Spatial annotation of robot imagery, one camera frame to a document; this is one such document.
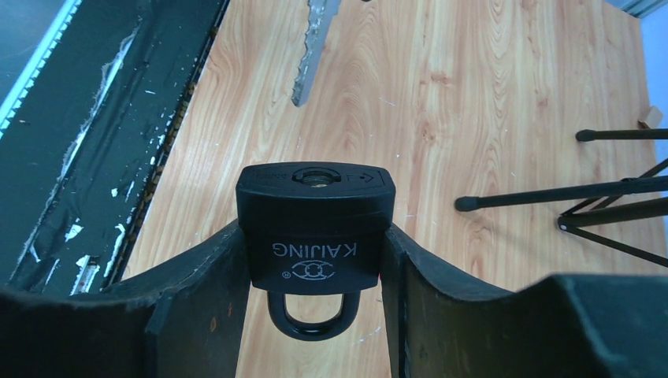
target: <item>black tripod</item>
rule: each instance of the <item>black tripod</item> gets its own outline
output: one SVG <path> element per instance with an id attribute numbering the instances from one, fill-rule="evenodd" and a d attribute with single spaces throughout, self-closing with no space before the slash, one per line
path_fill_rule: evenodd
<path id="1" fill-rule="evenodd" d="M 598 132 L 581 130 L 575 135 L 579 142 L 592 140 L 639 140 L 668 139 L 668 130 L 621 130 Z M 668 267 L 668 258 L 663 258 L 645 250 L 617 242 L 612 239 L 582 230 L 582 227 L 616 222 L 634 221 L 638 219 L 662 217 L 668 215 L 668 198 L 651 199 L 628 205 L 612 206 L 612 203 L 623 195 L 668 191 L 668 176 L 655 177 L 668 167 L 668 159 L 662 161 L 640 177 L 623 179 L 611 183 L 595 183 L 577 187 L 561 187 L 544 191 L 528 191 L 510 195 L 493 195 L 489 197 L 460 197 L 455 200 L 458 211 L 473 211 L 486 207 L 524 205 L 529 203 L 568 201 L 585 199 L 562 213 L 557 219 L 559 229 L 580 236 L 593 242 L 603 244 L 637 258 Z M 590 210 L 580 211 L 594 205 Z"/>

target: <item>key blade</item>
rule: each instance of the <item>key blade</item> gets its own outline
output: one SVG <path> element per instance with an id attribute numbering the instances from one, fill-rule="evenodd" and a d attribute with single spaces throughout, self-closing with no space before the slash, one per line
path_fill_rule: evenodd
<path id="1" fill-rule="evenodd" d="M 306 52 L 299 62 L 299 74 L 292 88 L 292 103 L 302 106 L 309 99 L 320 63 L 322 48 L 332 18 L 339 12 L 341 0 L 309 0 L 309 27 L 306 30 Z"/>

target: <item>padlock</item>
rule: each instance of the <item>padlock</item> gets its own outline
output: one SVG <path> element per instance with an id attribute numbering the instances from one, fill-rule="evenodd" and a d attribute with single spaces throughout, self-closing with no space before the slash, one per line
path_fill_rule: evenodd
<path id="1" fill-rule="evenodd" d="M 283 333 L 317 341 L 345 331 L 360 291 L 375 287 L 383 234 L 396 188 L 387 170 L 331 162 L 246 167 L 236 185 L 253 286 L 267 291 Z M 342 294 L 339 313 L 321 323 L 295 320 L 285 295 Z"/>

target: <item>wooden surface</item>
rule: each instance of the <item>wooden surface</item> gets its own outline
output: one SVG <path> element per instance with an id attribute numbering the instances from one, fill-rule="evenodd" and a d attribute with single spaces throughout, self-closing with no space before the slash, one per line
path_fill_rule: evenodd
<path id="1" fill-rule="evenodd" d="M 638 20 L 601 1 L 344 0 L 306 106 L 290 102 L 306 0 L 232 1 L 165 167 L 127 276 L 236 217 L 245 165 L 379 165 L 397 184 L 395 223 L 443 259 L 518 289 L 550 272 L 663 273 L 555 229 L 574 202 L 459 214 L 493 195 L 636 176 L 650 142 L 578 144 L 582 128 L 634 128 L 648 107 Z M 660 219 L 593 228 L 664 254 Z M 297 318 L 338 298 L 290 298 Z M 341 336 L 280 334 L 253 289 L 238 377 L 386 377 L 380 288 Z"/>

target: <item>padlock shackle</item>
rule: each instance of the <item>padlock shackle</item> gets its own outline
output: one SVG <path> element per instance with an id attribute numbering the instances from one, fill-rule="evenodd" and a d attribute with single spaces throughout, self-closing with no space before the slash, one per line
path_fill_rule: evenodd
<path id="1" fill-rule="evenodd" d="M 285 305 L 285 294 L 267 291 L 267 305 L 273 324 L 285 335 L 302 341 L 322 341 L 340 335 L 351 326 L 357 316 L 359 297 L 359 291 L 344 294 L 339 312 L 320 323 L 305 323 L 292 317 Z"/>

